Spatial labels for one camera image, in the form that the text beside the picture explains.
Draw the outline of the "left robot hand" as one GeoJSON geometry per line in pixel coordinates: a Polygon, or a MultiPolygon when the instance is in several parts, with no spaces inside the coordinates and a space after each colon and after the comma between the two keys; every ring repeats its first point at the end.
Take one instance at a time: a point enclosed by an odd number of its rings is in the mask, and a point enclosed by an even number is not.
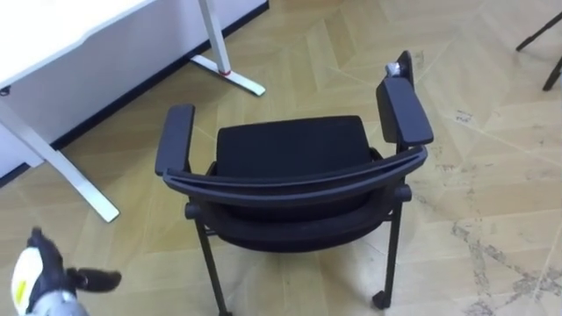
{"type": "Polygon", "coordinates": [[[12,273],[11,300],[19,316],[88,316],[77,292],[111,292],[121,280],[117,270],[65,267],[56,244],[35,226],[12,273]]]}

